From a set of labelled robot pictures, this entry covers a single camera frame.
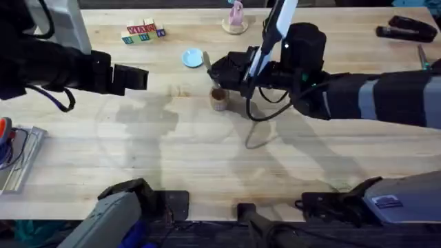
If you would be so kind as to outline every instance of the small blue dish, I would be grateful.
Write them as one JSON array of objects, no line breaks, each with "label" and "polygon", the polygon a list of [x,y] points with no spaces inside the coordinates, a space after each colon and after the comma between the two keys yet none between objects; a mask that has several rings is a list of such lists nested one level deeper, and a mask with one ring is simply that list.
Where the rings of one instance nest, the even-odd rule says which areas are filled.
[{"label": "small blue dish", "polygon": [[196,48],[187,49],[181,57],[182,63],[189,68],[197,68],[202,65],[202,51]]}]

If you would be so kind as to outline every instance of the pink figurine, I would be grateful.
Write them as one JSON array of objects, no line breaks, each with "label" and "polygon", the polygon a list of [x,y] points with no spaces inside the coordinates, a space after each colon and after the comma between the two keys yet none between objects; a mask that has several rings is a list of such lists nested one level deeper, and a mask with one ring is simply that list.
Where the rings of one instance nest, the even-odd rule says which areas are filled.
[{"label": "pink figurine", "polygon": [[234,1],[234,6],[229,12],[228,20],[222,20],[222,28],[229,34],[239,35],[248,29],[248,22],[244,18],[243,14],[243,4],[240,0]]},{"label": "pink figurine", "polygon": [[230,25],[242,25],[243,21],[243,4],[239,1],[234,1],[234,6],[229,12],[228,23]]}]

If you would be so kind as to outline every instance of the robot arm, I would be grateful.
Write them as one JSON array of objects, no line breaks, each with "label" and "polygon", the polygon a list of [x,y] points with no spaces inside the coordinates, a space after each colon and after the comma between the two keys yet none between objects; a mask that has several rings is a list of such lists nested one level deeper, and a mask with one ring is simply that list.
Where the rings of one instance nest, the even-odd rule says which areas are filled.
[{"label": "robot arm", "polygon": [[322,89],[293,96],[302,114],[441,128],[441,74],[436,71],[330,76]]},{"label": "robot arm", "polygon": [[[45,34],[29,33],[37,23]],[[36,90],[57,104],[73,109],[67,87],[123,96],[125,89],[146,90],[148,72],[124,65],[111,66],[111,56],[90,49],[76,1],[5,0],[0,3],[0,28],[7,39],[0,45],[0,99]],[[64,107],[47,91],[65,92]]]},{"label": "robot arm", "polygon": [[[328,74],[322,70],[326,35],[310,23],[290,24],[295,7],[296,1],[277,1],[266,21],[262,46],[230,52],[208,70],[223,89],[247,99],[247,110],[256,87],[284,90],[291,98],[267,118],[254,118],[247,111],[251,120],[266,121],[293,105],[306,116],[324,120],[371,119],[441,128],[437,66],[429,71]],[[268,61],[279,41],[280,61]]]}]

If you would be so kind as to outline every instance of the blue label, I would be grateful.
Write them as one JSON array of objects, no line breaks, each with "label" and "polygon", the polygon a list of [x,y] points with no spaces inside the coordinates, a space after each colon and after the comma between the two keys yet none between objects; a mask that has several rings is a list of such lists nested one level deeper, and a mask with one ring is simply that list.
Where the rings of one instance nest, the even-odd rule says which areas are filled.
[{"label": "blue label", "polygon": [[126,44],[132,44],[133,43],[133,40],[130,37],[123,37],[123,41]]},{"label": "blue label", "polygon": [[140,35],[139,35],[139,38],[140,38],[142,41],[148,41],[148,40],[149,40],[149,37],[147,36],[147,34],[140,34]]}]

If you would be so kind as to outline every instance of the wood grain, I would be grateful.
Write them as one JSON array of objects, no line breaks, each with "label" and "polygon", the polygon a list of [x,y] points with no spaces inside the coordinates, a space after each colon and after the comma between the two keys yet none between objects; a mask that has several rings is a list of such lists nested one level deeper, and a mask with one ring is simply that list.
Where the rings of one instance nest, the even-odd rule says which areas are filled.
[{"label": "wood grain", "polygon": [[[49,136],[23,192],[0,197],[0,218],[82,219],[106,187],[143,177],[154,189],[188,190],[192,220],[234,220],[239,202],[256,203],[274,220],[302,220],[289,207],[302,192],[345,191],[372,176],[441,169],[437,130],[319,121],[293,109],[254,125],[244,118],[237,94],[229,111],[213,111],[205,69],[186,68],[181,53],[200,48],[215,61],[259,45],[268,11],[246,10],[249,30],[230,36],[221,28],[228,10],[84,10],[93,48],[110,53],[114,63],[149,70],[148,91],[125,97],[75,91],[77,106],[69,114],[33,92],[1,102],[2,116],[44,128]],[[327,34],[330,72],[419,69],[416,43],[374,34],[395,14],[435,25],[425,8],[298,9],[294,21],[315,23]],[[164,23],[167,36],[125,45],[119,37],[125,23],[145,17]],[[424,49],[430,60],[441,57],[441,38]],[[280,107],[253,101],[255,115]]]}]

